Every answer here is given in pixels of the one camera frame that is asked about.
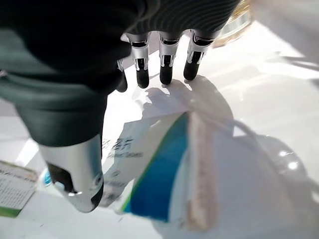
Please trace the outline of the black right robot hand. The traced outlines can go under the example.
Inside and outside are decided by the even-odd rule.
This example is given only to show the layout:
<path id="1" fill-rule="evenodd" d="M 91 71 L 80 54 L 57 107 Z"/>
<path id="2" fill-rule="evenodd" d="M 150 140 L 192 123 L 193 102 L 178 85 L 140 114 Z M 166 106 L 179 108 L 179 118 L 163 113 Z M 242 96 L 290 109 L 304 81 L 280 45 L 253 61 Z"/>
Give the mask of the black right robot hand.
<path id="1" fill-rule="evenodd" d="M 102 129 L 108 95 L 127 89 L 120 61 L 133 54 L 138 86 L 149 84 L 149 34 L 160 34 L 160 80 L 171 81 L 174 48 L 191 31 L 184 77 L 237 0 L 3 0 L 0 96 L 38 143 L 54 186 L 79 211 L 102 195 Z"/>

